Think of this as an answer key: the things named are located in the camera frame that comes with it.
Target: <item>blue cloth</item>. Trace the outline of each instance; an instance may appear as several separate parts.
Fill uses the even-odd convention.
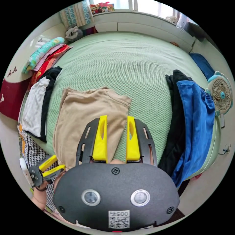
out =
[[[176,187],[197,172],[211,145],[215,106],[211,95],[194,81],[177,82],[185,116],[185,151],[172,174]]]
[[[207,80],[215,74],[214,69],[210,66],[203,55],[197,53],[190,53],[189,55],[203,72]]]

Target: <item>green bedspread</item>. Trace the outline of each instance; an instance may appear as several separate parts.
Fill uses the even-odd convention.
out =
[[[179,69],[192,77],[201,87],[206,88],[208,85],[193,59],[168,42],[135,33],[98,33],[86,36],[71,45],[73,48],[55,65],[60,66],[63,72],[56,81],[51,96],[47,116],[47,143],[35,138],[34,140],[46,152],[54,154],[52,137],[63,88],[71,87],[85,91],[107,86],[116,93],[127,95],[132,99],[129,115],[147,124],[155,142],[159,162],[172,117],[171,99],[165,75],[171,75],[174,69]],[[220,143],[218,122],[215,120],[211,148],[203,169],[214,162],[218,153]],[[125,160],[125,155],[126,132],[124,131],[114,158]]]

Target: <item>qr code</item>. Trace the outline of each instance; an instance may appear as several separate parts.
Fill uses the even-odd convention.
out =
[[[109,211],[109,228],[130,228],[130,211]]]

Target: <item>cable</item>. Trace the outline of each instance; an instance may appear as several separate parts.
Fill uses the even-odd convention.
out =
[[[224,151],[224,153],[218,153],[218,154],[219,154],[219,155],[224,155],[224,154],[226,154],[226,153],[228,152],[227,149],[223,149],[223,151]]]

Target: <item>patterned curtain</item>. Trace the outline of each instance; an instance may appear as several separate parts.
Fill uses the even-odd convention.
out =
[[[66,7],[59,14],[66,29],[72,25],[81,27],[94,22],[88,0]]]

